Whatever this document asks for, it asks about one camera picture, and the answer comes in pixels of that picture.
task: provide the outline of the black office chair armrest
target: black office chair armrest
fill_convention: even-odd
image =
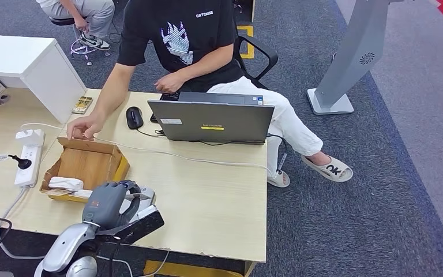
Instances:
[[[238,51],[240,51],[240,44],[242,43],[242,41],[246,41],[248,44],[254,46],[257,50],[261,51],[266,57],[268,57],[269,59],[268,66],[257,77],[255,77],[256,80],[260,80],[260,78],[266,75],[269,72],[269,70],[276,65],[277,60],[279,59],[276,51],[274,51],[269,46],[263,44],[260,40],[252,36],[239,35],[238,37],[239,37],[239,45],[237,45]]]

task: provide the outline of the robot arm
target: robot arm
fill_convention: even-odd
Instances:
[[[136,197],[119,213],[129,191]],[[141,189],[135,182],[108,182],[93,190],[82,213],[82,223],[69,226],[58,236],[40,262],[35,277],[94,277],[95,255],[101,242],[132,244],[164,225],[158,209],[138,210]]]

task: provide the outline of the stool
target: stool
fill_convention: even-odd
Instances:
[[[66,18],[66,19],[56,19],[56,18],[52,18],[49,17],[50,21],[52,21],[53,24],[57,25],[57,26],[67,26],[67,25],[72,25],[73,31],[74,31],[74,36],[76,37],[76,40],[70,45],[70,55],[72,56],[72,58],[74,58],[74,54],[77,55],[84,55],[86,61],[87,61],[87,65],[92,65],[91,60],[89,60],[89,53],[92,53],[94,51],[96,51],[97,49],[93,48],[93,47],[89,47],[87,45],[83,45],[80,43],[80,32],[79,30],[73,26],[75,24],[75,21],[73,18]],[[109,52],[105,52],[104,53],[105,56],[109,56],[110,53]]]

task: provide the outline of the black t-shirt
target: black t-shirt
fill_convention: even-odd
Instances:
[[[151,40],[162,66],[176,72],[232,44],[234,32],[231,0],[130,0],[125,7],[118,63],[144,63],[147,42]],[[186,85],[192,91],[205,92],[242,76],[242,70],[232,60]]]

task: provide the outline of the metal stand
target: metal stand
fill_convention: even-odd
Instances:
[[[386,18],[391,2],[356,0],[338,54],[316,89],[308,89],[313,113],[349,114],[354,111],[346,92],[383,56]]]
[[[84,55],[84,58],[87,61],[87,65],[91,66],[92,61],[89,59],[88,54],[96,51],[97,49],[93,47],[89,47],[87,45],[83,45],[80,42],[80,33],[78,33],[75,25],[72,26],[74,28],[74,36],[76,36],[76,40],[70,45],[70,55],[74,58],[74,54],[76,55]],[[105,56],[109,56],[110,53],[108,51],[104,52]]]

